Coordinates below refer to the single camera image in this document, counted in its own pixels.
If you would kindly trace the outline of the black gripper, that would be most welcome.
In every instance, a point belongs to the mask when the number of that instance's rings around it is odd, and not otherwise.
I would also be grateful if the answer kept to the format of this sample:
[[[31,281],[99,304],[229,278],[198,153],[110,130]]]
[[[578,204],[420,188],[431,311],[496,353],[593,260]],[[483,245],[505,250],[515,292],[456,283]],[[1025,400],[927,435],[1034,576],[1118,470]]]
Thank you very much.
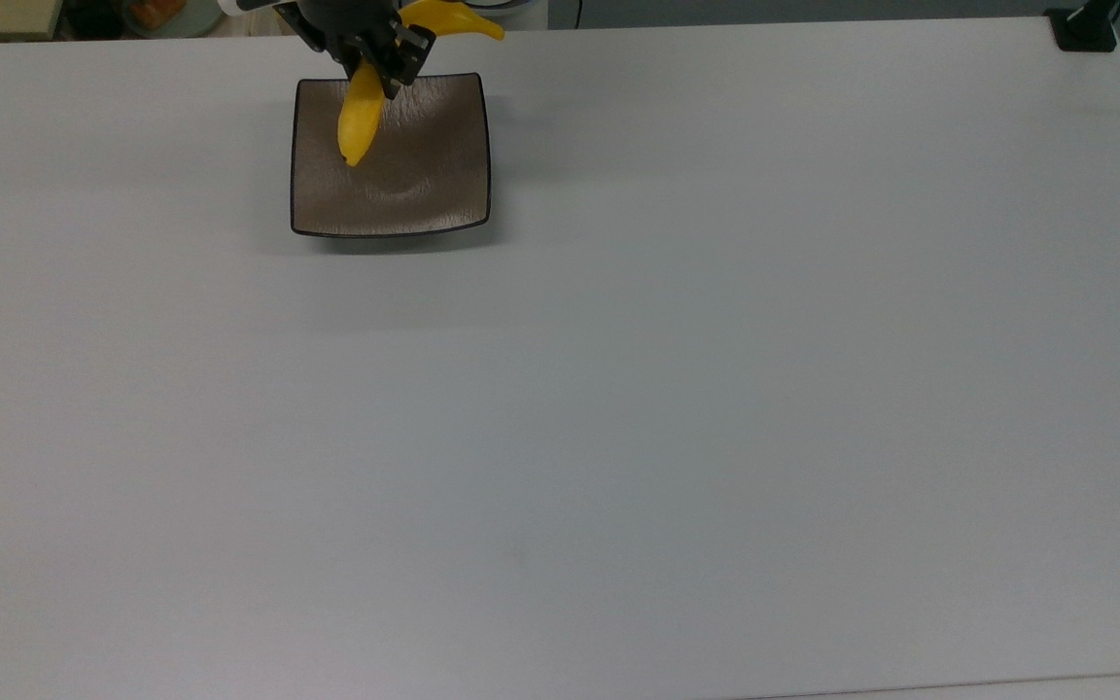
[[[388,99],[414,83],[437,40],[426,27],[400,24],[392,1],[283,1],[274,12],[308,48],[345,67],[362,62],[356,37],[382,39],[377,75]]]

